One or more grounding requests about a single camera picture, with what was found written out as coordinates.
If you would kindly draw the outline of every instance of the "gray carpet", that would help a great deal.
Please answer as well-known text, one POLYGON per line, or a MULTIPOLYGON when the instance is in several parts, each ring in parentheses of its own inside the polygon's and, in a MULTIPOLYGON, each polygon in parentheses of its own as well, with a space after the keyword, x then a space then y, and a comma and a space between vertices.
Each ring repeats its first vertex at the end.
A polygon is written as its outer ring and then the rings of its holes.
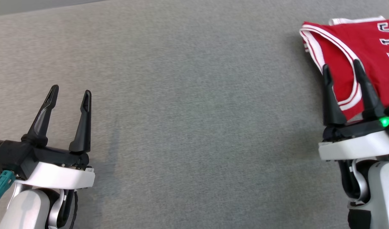
POLYGON ((75 228, 347 228, 298 30, 378 15, 387 0, 109 0, 0 16, 0 139, 19 140, 59 84, 48 145, 67 148, 90 89, 97 177, 75 228))

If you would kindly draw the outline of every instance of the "basketball jersey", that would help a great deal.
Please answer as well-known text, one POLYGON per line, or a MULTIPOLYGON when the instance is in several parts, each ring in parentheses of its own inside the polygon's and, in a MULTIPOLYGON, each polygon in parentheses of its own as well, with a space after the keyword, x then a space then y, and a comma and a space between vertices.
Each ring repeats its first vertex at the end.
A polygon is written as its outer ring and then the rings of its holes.
POLYGON ((361 89, 353 60, 359 59, 383 105, 389 106, 389 19, 372 17, 331 19, 330 25, 305 22, 300 35, 322 71, 328 64, 334 80, 334 94, 347 120, 361 113, 361 89))

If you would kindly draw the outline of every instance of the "green led light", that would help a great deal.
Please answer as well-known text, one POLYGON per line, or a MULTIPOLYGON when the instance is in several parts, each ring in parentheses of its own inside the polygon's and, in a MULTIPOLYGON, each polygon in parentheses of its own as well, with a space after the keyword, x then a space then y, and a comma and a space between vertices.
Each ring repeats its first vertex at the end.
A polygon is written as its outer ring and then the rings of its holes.
POLYGON ((387 127, 389 125, 389 117, 380 118, 379 121, 383 127, 387 127))

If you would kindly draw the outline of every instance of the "robotic arm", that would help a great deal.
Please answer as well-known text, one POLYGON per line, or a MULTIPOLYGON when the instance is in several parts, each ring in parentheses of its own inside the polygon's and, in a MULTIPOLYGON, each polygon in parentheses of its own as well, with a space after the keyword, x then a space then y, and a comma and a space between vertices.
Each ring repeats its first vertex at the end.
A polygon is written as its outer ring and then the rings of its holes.
POLYGON ((77 189, 93 186, 95 174, 88 165, 87 155, 91 134, 90 91, 84 93, 80 122, 69 149, 46 146, 58 89, 58 85, 51 87, 20 142, 0 140, 0 198, 15 184, 0 229, 71 229, 77 212, 77 189))
POLYGON ((363 120, 347 123, 330 69, 323 66, 326 128, 319 154, 322 160, 338 162, 349 199, 350 228, 389 229, 389 107, 384 109, 359 60, 354 60, 354 68, 363 95, 363 120))

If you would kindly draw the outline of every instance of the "teal cable connector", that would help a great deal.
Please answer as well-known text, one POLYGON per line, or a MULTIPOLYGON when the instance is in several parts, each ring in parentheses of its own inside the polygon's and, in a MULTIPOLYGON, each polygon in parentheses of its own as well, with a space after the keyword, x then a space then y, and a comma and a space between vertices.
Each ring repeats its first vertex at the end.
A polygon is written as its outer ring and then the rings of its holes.
POLYGON ((15 181, 15 174, 4 170, 0 175, 0 199, 15 181))

